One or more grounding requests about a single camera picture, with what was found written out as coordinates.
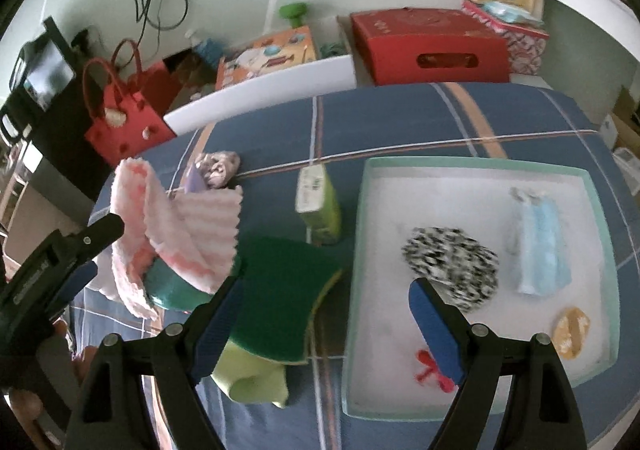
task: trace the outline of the white tray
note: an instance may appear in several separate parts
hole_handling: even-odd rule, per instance
[[[517,202],[513,186],[546,192],[562,221],[572,282],[548,298],[517,293],[507,252]],[[381,420],[443,419],[455,397],[420,385],[415,358],[426,344],[408,306],[416,277],[401,249],[415,227],[462,228],[498,255],[498,292],[470,323],[497,335],[529,340],[551,334],[560,313],[578,306],[591,319],[584,348],[562,360],[573,386],[615,363],[620,304],[613,248],[589,173],[578,168],[507,159],[380,157],[362,179],[351,284],[342,406],[348,416]],[[502,412],[510,378],[498,383],[492,412]]]

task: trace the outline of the bottle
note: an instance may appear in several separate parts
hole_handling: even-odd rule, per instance
[[[214,71],[217,71],[223,54],[222,45],[211,38],[202,39],[193,29],[188,30],[184,36],[190,40],[193,52],[202,58]]]

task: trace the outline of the light blue packet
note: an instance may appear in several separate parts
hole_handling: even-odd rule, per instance
[[[516,233],[518,291],[551,296],[571,282],[558,206],[552,198],[512,188],[520,201]]]

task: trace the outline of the teal cloth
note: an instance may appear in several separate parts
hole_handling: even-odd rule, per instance
[[[162,309],[193,311],[211,300],[210,294],[194,288],[159,256],[146,272],[145,289],[151,302]]]

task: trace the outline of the gray cloth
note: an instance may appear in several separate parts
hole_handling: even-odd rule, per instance
[[[402,248],[412,270],[442,284],[453,305],[473,311],[498,289],[498,256],[457,228],[416,228]]]

